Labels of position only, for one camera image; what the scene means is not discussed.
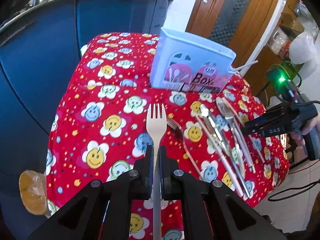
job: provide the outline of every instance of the green led light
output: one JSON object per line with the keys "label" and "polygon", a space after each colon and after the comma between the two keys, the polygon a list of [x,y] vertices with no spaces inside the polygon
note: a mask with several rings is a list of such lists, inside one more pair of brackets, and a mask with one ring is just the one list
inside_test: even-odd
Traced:
{"label": "green led light", "polygon": [[283,76],[281,76],[281,78],[279,78],[279,81],[283,82],[283,81],[285,81],[285,78]]}

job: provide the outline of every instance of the white chopstick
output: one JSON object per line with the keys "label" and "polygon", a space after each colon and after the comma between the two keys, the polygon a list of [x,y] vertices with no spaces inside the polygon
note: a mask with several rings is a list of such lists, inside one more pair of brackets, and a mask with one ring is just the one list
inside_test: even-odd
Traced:
{"label": "white chopstick", "polygon": [[238,195],[240,197],[242,197],[244,195],[242,188],[241,188],[241,186],[238,182],[238,179],[237,179],[236,175],[234,174],[230,164],[228,163],[226,157],[224,156],[222,150],[220,149],[220,147],[218,146],[218,144],[216,143],[216,141],[214,140],[214,138],[212,137],[212,135],[210,134],[210,132],[208,131],[206,126],[204,125],[204,123],[201,121],[201,119],[198,116],[196,116],[196,119],[197,119],[198,123],[200,124],[201,128],[204,130],[208,139],[211,141],[211,143],[212,143],[213,147],[215,148],[221,162],[223,163],[223,166],[225,167],[225,169],[229,173],[229,176],[232,180],[232,183],[235,185],[235,188],[237,190]]}

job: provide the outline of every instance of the blue smiley face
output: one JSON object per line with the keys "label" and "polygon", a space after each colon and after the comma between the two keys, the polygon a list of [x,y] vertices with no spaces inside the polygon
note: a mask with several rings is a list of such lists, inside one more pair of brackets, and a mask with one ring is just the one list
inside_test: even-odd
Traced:
{"label": "blue smiley face", "polygon": [[100,107],[95,105],[95,106],[90,106],[87,111],[84,113],[84,117],[86,118],[87,121],[89,122],[94,122],[98,119],[98,117],[101,115],[101,110]]}
{"label": "blue smiley face", "polygon": [[256,147],[257,147],[257,149],[258,149],[259,151],[262,150],[261,142],[260,142],[259,140],[255,139],[255,140],[254,140],[254,144],[256,145]]}
{"label": "blue smiley face", "polygon": [[182,233],[177,229],[170,229],[163,236],[163,240],[180,240],[181,238]]}
{"label": "blue smiley face", "polygon": [[216,168],[213,166],[208,166],[203,173],[204,181],[211,182],[217,178]]}
{"label": "blue smiley face", "polygon": [[232,89],[232,90],[234,90],[234,87],[233,87],[233,85],[227,85],[227,89]]}
{"label": "blue smiley face", "polygon": [[89,68],[94,69],[95,67],[100,65],[100,61],[98,59],[93,59],[89,62]]}
{"label": "blue smiley face", "polygon": [[217,121],[217,125],[220,127],[220,129],[223,129],[227,125],[226,120],[220,114],[218,114],[216,116],[216,121]]}
{"label": "blue smiley face", "polygon": [[123,87],[134,87],[135,86],[135,82],[131,79],[124,79],[120,82],[120,86]]}
{"label": "blue smiley face", "polygon": [[49,166],[52,163],[52,161],[53,161],[53,155],[51,151],[48,149],[46,166]]}
{"label": "blue smiley face", "polygon": [[173,96],[173,101],[176,105],[178,106],[183,106],[187,100],[186,100],[186,97],[184,97],[182,94],[178,93],[178,94],[175,94]]}
{"label": "blue smiley face", "polygon": [[153,141],[150,135],[146,132],[141,133],[136,138],[136,147],[138,150],[145,152],[147,149],[147,145],[153,145]]}
{"label": "blue smiley face", "polygon": [[252,191],[253,186],[252,186],[252,182],[251,182],[250,180],[247,180],[247,181],[245,182],[245,186],[247,187],[247,189],[248,189],[249,192]]}
{"label": "blue smiley face", "polygon": [[280,161],[279,161],[279,159],[277,158],[277,157],[275,157],[275,166],[279,166],[279,164],[280,164]]}
{"label": "blue smiley face", "polygon": [[98,40],[97,43],[108,43],[106,40]]}
{"label": "blue smiley face", "polygon": [[236,100],[235,95],[231,94],[231,93],[226,93],[225,97],[228,98],[229,100],[231,100],[232,102]]}
{"label": "blue smiley face", "polygon": [[147,40],[144,42],[145,44],[148,44],[148,45],[153,45],[155,44],[156,42],[155,41],[151,41],[151,40]]}
{"label": "blue smiley face", "polygon": [[131,49],[128,49],[128,48],[122,48],[122,49],[119,49],[119,52],[122,52],[122,53],[125,53],[125,54],[129,54],[132,50]]}

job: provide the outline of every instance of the plastic bag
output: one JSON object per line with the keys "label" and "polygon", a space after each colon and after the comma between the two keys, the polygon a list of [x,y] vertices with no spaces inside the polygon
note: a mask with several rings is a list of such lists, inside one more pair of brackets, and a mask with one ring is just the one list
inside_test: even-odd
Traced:
{"label": "plastic bag", "polygon": [[34,215],[49,215],[46,178],[35,171],[24,171],[19,178],[20,197],[26,210]]}
{"label": "plastic bag", "polygon": [[309,61],[316,53],[314,39],[309,31],[299,34],[289,47],[291,63],[296,65]]}
{"label": "plastic bag", "polygon": [[281,28],[277,27],[268,41],[268,46],[274,54],[278,55],[282,47],[284,47],[288,42],[288,36],[283,32],[283,30],[281,30]]}

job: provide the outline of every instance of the table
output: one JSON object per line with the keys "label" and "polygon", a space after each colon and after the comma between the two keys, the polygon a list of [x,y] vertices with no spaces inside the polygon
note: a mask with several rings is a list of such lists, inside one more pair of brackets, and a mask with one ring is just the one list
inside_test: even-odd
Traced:
{"label": "table", "polygon": [[[167,115],[184,130],[179,135],[167,128],[161,144],[166,146],[168,157],[176,159],[180,169],[196,178],[217,178],[235,190],[195,119],[200,104],[205,104],[221,120],[214,102],[217,94],[186,94],[150,87],[148,77],[158,40],[158,36],[150,34],[106,33],[89,42],[59,103],[50,133],[46,178],[51,213],[91,180],[116,179],[143,157],[146,146],[152,144],[146,131],[150,103],[163,103]],[[238,73],[218,95],[227,98],[243,120],[252,120],[265,112]],[[234,147],[231,131],[224,123],[221,125]],[[184,150],[182,136],[199,173]],[[244,200],[251,207],[284,181],[289,170],[279,138],[253,137],[265,163],[245,136],[256,169],[252,173],[245,162],[250,198]],[[163,239],[183,239],[180,201],[162,201],[161,205]],[[130,238],[152,239],[152,200],[133,201],[131,224]]]}

